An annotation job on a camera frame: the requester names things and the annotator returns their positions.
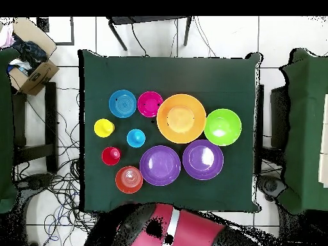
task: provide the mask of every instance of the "dark green tablecloth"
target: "dark green tablecloth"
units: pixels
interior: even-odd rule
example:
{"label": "dark green tablecloth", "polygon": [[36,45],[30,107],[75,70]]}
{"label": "dark green tablecloth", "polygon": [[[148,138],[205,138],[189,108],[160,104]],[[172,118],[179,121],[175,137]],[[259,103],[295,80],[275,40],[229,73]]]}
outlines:
{"label": "dark green tablecloth", "polygon": [[293,214],[307,209],[328,211],[328,188],[318,182],[328,57],[311,56],[297,49],[281,70],[291,106],[283,177],[289,188],[278,199]]}
{"label": "dark green tablecloth", "polygon": [[[126,201],[163,202],[196,210],[258,210],[252,202],[252,130],[255,67],[261,58],[259,54],[252,54],[247,59],[104,58],[84,50],[79,52],[79,57],[83,58],[80,69],[84,62],[85,77],[86,211],[109,211]],[[134,194],[120,192],[115,185],[117,171],[128,165],[139,167],[140,158],[147,149],[166,145],[182,159],[187,146],[169,142],[158,130],[156,118],[146,118],[138,110],[127,119],[115,117],[108,108],[108,99],[121,89],[131,91],[136,98],[146,90],[155,90],[164,99],[173,94],[190,94],[200,100],[207,114],[217,108],[235,111],[243,129],[234,144],[222,147],[224,167],[221,173],[209,181],[198,181],[181,167],[179,177],[168,186],[144,182]],[[94,133],[94,124],[101,118],[109,119],[115,125],[114,133],[107,138],[99,138]],[[141,129],[146,135],[141,148],[132,148],[126,142],[126,135],[133,128]],[[112,167],[101,160],[101,152],[108,146],[122,150],[120,162]]]}
{"label": "dark green tablecloth", "polygon": [[8,64],[19,53],[13,48],[0,49],[0,213],[11,210],[17,190],[12,183],[13,172],[13,104]]}

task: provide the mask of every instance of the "bowl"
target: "bowl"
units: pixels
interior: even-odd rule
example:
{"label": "bowl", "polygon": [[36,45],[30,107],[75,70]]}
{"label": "bowl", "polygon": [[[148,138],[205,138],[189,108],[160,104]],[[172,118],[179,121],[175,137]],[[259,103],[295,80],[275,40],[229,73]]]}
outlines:
{"label": "bowl", "polygon": [[136,111],[136,97],[128,90],[117,90],[109,100],[110,111],[118,118],[128,118]]}
{"label": "bowl", "polygon": [[175,144],[187,144],[204,130],[206,112],[195,97],[176,94],[166,99],[157,112],[157,126],[161,134]]}
{"label": "bowl", "polygon": [[140,172],[154,186],[172,183],[180,174],[181,162],[170,147],[158,145],[148,149],[141,157]]}
{"label": "bowl", "polygon": [[242,122],[232,110],[221,108],[212,111],[205,125],[205,137],[213,144],[227,146],[233,144],[242,132]]}
{"label": "bowl", "polygon": [[163,98],[157,92],[144,92],[138,99],[138,110],[145,117],[155,117],[162,102]]}
{"label": "bowl", "polygon": [[219,146],[208,140],[196,140],[184,150],[182,162],[189,176],[209,180],[222,170],[224,157]]}

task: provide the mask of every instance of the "red cup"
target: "red cup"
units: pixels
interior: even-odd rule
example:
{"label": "red cup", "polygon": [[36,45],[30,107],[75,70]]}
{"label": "red cup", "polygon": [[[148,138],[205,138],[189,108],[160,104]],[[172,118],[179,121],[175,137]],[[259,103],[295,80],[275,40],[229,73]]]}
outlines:
{"label": "red cup", "polygon": [[101,154],[102,161],[109,166],[115,165],[120,161],[121,151],[116,147],[107,147]]}
{"label": "red cup", "polygon": [[139,191],[143,181],[144,178],[141,172],[133,166],[121,168],[115,178],[117,188],[124,193],[135,193]]}

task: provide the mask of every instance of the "white tile floor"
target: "white tile floor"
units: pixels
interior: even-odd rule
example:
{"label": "white tile floor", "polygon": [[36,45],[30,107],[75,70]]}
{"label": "white tile floor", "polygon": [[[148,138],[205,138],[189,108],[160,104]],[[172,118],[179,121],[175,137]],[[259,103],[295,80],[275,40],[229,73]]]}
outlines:
{"label": "white tile floor", "polygon": [[[49,19],[51,36],[55,42],[63,42],[69,35],[62,30],[62,27],[53,26],[58,19]],[[204,30],[212,50],[218,57],[223,58],[244,58],[251,52],[260,52],[264,59],[261,64],[260,83],[265,86],[265,111],[264,111],[264,135],[271,135],[270,127],[270,91],[273,88],[284,85],[284,77],[278,70],[281,65],[286,65],[290,56],[290,51],[295,47],[306,47],[317,55],[328,53],[328,20],[326,17],[199,17],[202,29]],[[186,19],[179,20],[179,57],[208,56],[208,48],[204,44],[195,22],[192,22],[188,45],[183,46]],[[65,32],[60,36],[56,31]],[[89,49],[103,56],[140,56],[143,51],[135,40],[131,25],[117,26],[117,31],[123,39],[128,51],[122,50],[117,39],[108,27],[105,17],[74,17],[74,45],[59,45],[51,56],[51,61],[60,67],[59,72],[51,81],[57,83],[58,88],[79,88],[78,78],[78,49]],[[172,39],[176,34],[174,21],[146,22],[135,24],[135,33],[139,41],[144,46],[149,56],[168,57],[171,52]],[[174,42],[172,56],[176,56],[176,39]],[[79,108],[76,103],[78,90],[58,89],[58,111],[67,120],[67,131],[70,133],[78,123]],[[28,97],[29,101],[44,118],[44,91],[36,97]],[[44,124],[36,116],[30,106],[27,106],[26,136],[28,145],[44,144]],[[61,116],[58,116],[59,137],[62,141],[59,153],[64,151],[63,146],[71,144],[68,135],[65,133],[65,123]],[[75,140],[79,140],[79,126],[72,134]],[[263,139],[265,145],[270,145],[270,139]],[[70,158],[78,158],[77,148],[69,148]],[[68,160],[65,153],[60,156],[60,163]],[[64,175],[69,171],[69,167],[61,169]],[[28,174],[46,172],[45,159],[31,162]],[[278,235],[279,218],[277,208],[274,203],[267,202],[261,192],[257,191],[257,202],[261,206],[261,211],[256,214],[249,213],[216,213],[217,215],[243,224],[245,226],[255,226],[264,231]],[[44,219],[47,215],[53,214],[60,204],[56,197],[49,192],[43,192],[33,198],[28,208],[28,237],[30,241],[37,241],[43,244],[48,235],[44,230]],[[47,246],[62,246],[63,241],[72,232],[72,226],[60,226],[56,236],[58,241],[50,241]],[[68,239],[65,246],[83,246],[86,233],[75,229],[71,234],[71,241]]]}

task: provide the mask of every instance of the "purple plate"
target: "purple plate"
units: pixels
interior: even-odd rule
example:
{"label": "purple plate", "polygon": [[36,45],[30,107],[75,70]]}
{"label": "purple plate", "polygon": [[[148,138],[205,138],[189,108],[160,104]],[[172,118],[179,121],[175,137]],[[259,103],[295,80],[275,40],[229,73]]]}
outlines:
{"label": "purple plate", "polygon": [[223,167],[223,154],[219,146],[208,140],[196,140],[183,152],[183,167],[198,180],[209,180],[217,176]]}
{"label": "purple plate", "polygon": [[158,145],[148,149],[141,157],[140,172],[154,186],[165,186],[177,179],[181,162],[170,147]]}

